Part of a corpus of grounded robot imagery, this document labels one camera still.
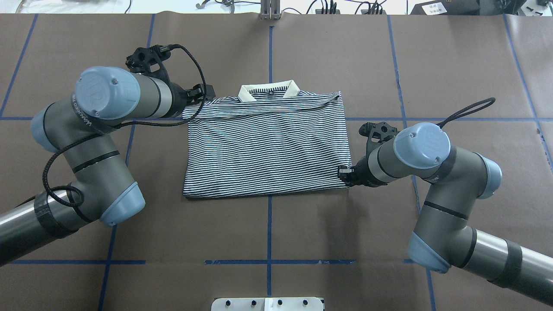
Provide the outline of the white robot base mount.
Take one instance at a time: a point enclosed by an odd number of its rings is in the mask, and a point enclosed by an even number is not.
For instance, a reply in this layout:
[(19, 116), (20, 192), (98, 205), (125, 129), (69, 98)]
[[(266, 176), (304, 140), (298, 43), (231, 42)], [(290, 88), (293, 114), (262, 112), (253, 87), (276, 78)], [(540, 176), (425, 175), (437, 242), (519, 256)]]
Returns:
[(318, 297), (250, 297), (217, 298), (212, 311), (324, 311), (323, 298)]

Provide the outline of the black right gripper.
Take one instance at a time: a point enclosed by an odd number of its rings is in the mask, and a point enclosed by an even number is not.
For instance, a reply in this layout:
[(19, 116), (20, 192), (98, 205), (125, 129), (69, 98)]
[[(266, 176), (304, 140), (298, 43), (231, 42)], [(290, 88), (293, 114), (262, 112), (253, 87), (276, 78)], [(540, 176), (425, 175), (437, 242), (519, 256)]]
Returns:
[(367, 137), (365, 157), (361, 158), (353, 167), (339, 165), (337, 177), (350, 186), (363, 185), (366, 187), (385, 186), (397, 180), (383, 171), (378, 159), (379, 148), (395, 138), (398, 133), (397, 128), (387, 122), (368, 122), (362, 125), (358, 132), (361, 136)]

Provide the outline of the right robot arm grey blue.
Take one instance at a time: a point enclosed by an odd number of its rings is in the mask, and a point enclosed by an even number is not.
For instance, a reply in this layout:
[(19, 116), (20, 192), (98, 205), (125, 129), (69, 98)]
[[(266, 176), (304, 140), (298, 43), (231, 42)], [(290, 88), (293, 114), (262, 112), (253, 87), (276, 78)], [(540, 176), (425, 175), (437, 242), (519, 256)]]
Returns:
[(455, 146), (445, 122), (421, 122), (398, 130), (386, 122), (365, 123), (366, 153), (356, 165), (338, 167), (348, 186), (382, 187), (409, 176), (429, 183), (407, 254), (428, 270), (466, 270), (492, 285), (552, 305), (552, 258), (468, 225), (477, 200), (502, 182), (500, 166)]

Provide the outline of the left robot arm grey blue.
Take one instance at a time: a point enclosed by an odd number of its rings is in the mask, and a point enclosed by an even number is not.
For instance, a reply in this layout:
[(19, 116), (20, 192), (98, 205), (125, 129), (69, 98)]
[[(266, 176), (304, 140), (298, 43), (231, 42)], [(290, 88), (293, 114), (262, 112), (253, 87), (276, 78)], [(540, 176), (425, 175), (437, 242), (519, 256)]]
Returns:
[(197, 110), (215, 97), (194, 56), (180, 44), (137, 48), (126, 69), (94, 66), (79, 76), (71, 95), (37, 114), (35, 141), (52, 153), (43, 191), (1, 215), (1, 265), (97, 220), (114, 226), (146, 206), (137, 181), (111, 133), (133, 125), (154, 126), (185, 108)]

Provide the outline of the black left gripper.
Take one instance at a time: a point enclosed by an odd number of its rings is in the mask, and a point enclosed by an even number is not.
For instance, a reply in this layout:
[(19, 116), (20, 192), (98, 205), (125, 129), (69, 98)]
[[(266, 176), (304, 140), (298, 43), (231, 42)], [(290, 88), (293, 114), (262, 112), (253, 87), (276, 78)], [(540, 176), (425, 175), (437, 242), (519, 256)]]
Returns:
[[(201, 83), (191, 89), (184, 90), (181, 86), (173, 83), (168, 76), (164, 61), (171, 57), (171, 51), (181, 49), (195, 64), (199, 71)], [(199, 104), (202, 100), (211, 101), (216, 93), (212, 85), (207, 84), (202, 69), (195, 57), (180, 44), (154, 45), (148, 48), (137, 48), (136, 51), (127, 57), (126, 66), (131, 73), (139, 73), (162, 81), (168, 89), (168, 95), (160, 96), (163, 103), (169, 103), (170, 108), (186, 108), (186, 106)]]

